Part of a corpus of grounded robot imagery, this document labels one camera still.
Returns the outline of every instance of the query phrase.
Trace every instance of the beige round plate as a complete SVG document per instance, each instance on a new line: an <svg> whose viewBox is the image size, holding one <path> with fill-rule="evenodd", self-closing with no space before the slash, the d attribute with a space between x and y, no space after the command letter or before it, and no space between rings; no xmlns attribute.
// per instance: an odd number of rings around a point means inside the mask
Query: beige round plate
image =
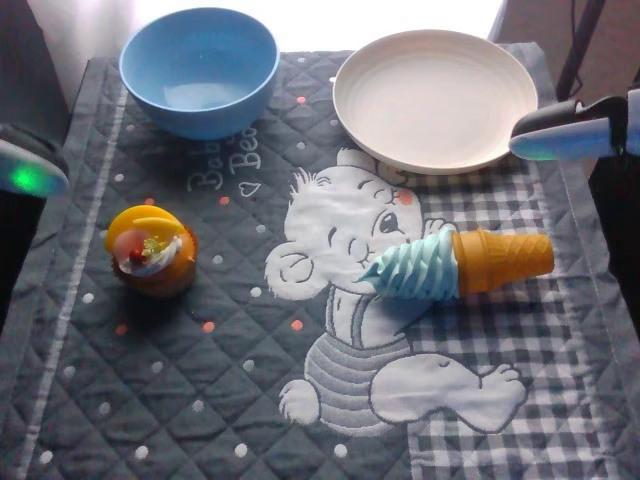
<svg viewBox="0 0 640 480"><path fill-rule="evenodd" d="M375 158L418 173L484 167L509 151L515 123L538 106L525 68L496 45L440 30L376 40L340 68L338 118Z"/></svg>

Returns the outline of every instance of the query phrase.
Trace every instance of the cupcake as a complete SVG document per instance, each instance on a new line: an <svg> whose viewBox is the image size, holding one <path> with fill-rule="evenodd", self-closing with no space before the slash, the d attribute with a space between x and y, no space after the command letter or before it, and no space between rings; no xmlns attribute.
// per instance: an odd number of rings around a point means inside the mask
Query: cupcake
<svg viewBox="0 0 640 480"><path fill-rule="evenodd" d="M172 297L193 282L198 241L161 208L139 205L122 212L109 226L105 248L116 277L144 295Z"/></svg>

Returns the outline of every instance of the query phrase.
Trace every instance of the toy ice cream cone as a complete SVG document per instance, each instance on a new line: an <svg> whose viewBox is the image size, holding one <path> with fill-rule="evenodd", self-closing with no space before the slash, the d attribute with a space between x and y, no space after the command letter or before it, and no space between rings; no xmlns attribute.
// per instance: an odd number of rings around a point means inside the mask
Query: toy ice cream cone
<svg viewBox="0 0 640 480"><path fill-rule="evenodd" d="M114 274L152 297L171 297L193 282L198 241L169 212L151 205L131 207L109 226L105 248Z"/></svg>
<svg viewBox="0 0 640 480"><path fill-rule="evenodd" d="M553 270L547 235L499 235L478 229L453 233L459 294L487 292Z"/></svg>

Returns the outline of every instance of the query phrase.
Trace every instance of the bear's eye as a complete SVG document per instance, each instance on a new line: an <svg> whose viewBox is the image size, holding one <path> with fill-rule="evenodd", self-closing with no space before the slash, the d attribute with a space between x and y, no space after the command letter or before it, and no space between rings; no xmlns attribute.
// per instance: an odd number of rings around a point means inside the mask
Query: bear's eye
<svg viewBox="0 0 640 480"><path fill-rule="evenodd" d="M387 213L380 221L380 231L382 233L391 233L398 231L398 217L395 213Z"/></svg>

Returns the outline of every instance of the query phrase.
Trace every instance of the blue ice cream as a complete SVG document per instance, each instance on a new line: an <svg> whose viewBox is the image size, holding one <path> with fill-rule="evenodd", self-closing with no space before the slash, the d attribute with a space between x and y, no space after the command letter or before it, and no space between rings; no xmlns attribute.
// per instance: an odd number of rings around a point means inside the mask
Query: blue ice cream
<svg viewBox="0 0 640 480"><path fill-rule="evenodd" d="M410 244L388 248L359 281L382 297L440 301L458 298L458 262L453 230L443 229Z"/></svg>

